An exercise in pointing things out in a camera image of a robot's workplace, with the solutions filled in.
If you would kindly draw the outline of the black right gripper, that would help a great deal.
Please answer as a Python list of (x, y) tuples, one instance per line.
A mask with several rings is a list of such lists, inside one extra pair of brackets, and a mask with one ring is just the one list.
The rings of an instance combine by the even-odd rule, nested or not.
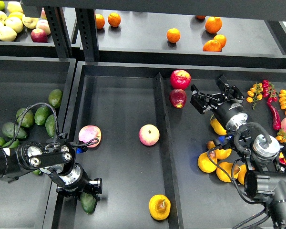
[(217, 106), (219, 94), (204, 94), (192, 84), (190, 103), (202, 115), (213, 109), (215, 118), (225, 130), (238, 130), (248, 120), (248, 114), (241, 104), (244, 100), (244, 95), (237, 86), (230, 85), (224, 75), (217, 78), (215, 82), (225, 102)]

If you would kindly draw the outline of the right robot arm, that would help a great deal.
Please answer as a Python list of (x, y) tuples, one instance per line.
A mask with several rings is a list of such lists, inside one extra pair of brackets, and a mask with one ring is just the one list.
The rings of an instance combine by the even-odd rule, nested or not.
[(220, 92), (204, 94), (192, 84), (191, 104), (204, 114), (211, 110), (220, 125), (227, 131), (214, 140), (216, 149), (232, 149), (246, 165), (245, 188), (238, 190), (249, 204), (261, 204), (266, 216), (257, 225), (271, 219), (273, 228), (286, 229), (286, 142), (279, 143), (258, 123), (253, 122), (242, 105), (243, 94), (229, 85), (221, 75), (216, 79)]

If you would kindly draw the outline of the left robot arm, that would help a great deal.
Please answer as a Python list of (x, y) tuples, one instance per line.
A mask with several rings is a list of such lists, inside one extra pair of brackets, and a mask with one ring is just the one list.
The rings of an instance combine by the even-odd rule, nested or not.
[(97, 198), (102, 193), (102, 179), (89, 179), (75, 157), (78, 149), (85, 152), (89, 146), (99, 143), (99, 139), (69, 142), (67, 133), (59, 132), (58, 122), (54, 124), (54, 137), (45, 143), (26, 142), (17, 148), (0, 146), (0, 180), (10, 183), (39, 169), (57, 184), (57, 191), (63, 196), (80, 198), (82, 193), (88, 193)]

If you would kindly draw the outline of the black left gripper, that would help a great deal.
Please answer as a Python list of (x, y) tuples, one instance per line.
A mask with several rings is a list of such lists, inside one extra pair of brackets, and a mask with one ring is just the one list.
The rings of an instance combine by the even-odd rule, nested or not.
[(83, 167), (75, 163), (68, 174), (58, 175), (56, 192), (66, 198), (79, 198), (82, 192), (91, 193), (96, 200), (100, 200), (102, 179), (89, 180)]

